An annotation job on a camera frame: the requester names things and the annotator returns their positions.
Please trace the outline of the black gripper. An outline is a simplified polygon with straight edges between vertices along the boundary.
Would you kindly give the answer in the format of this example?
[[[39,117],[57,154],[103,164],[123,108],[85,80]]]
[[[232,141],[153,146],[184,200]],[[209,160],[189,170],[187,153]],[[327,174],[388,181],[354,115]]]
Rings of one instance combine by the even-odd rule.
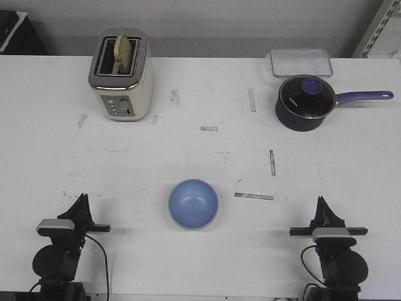
[[[306,246],[305,250],[315,247],[347,250],[357,244],[356,236],[367,234],[366,227],[345,226],[345,221],[331,210],[323,196],[317,200],[314,225],[289,228],[291,237],[311,238],[313,243]]]
[[[91,233],[108,233],[111,230],[109,224],[96,224],[93,221],[89,199],[87,194],[81,193],[71,208],[65,213],[66,219],[81,219],[83,224],[75,224],[74,232],[59,237],[50,237],[53,244],[62,247],[71,253],[79,253],[85,244],[85,235]]]

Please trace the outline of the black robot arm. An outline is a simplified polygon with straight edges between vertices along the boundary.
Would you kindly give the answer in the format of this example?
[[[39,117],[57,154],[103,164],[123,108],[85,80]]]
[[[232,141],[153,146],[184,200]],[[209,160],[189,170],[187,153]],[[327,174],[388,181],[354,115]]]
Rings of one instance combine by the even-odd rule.
[[[313,240],[300,254],[305,270],[316,283],[305,285],[303,300],[358,300],[360,284],[368,277],[365,259],[352,250],[356,236],[368,233],[365,227],[347,227],[329,207],[324,197],[317,199],[315,217],[307,227],[291,227],[290,236],[305,236]],[[315,249],[320,261],[322,279],[315,276],[304,261],[306,250]]]
[[[108,233],[109,224],[96,224],[90,212],[87,194],[80,194],[74,204],[55,219],[43,219],[36,232],[51,240],[34,256],[32,268],[40,277],[32,286],[40,286],[36,300],[91,300],[84,285],[75,282],[82,249],[86,239],[96,243],[105,259],[106,299],[110,298],[108,258],[104,247],[89,233]]]

